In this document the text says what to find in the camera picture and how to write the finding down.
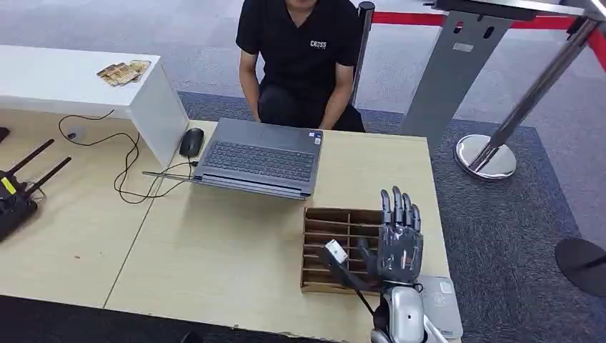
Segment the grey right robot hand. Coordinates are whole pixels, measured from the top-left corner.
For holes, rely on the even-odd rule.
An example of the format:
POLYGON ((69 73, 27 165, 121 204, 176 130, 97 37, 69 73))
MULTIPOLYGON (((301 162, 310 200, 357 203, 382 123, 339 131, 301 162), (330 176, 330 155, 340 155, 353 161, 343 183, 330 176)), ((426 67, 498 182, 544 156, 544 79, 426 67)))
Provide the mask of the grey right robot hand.
POLYGON ((393 195, 382 190, 382 224, 378 230, 377 250, 372 252, 366 239, 357 248, 367 273, 378 282, 414 284, 420 274, 424 237, 419 207, 408 194, 392 187, 393 195))

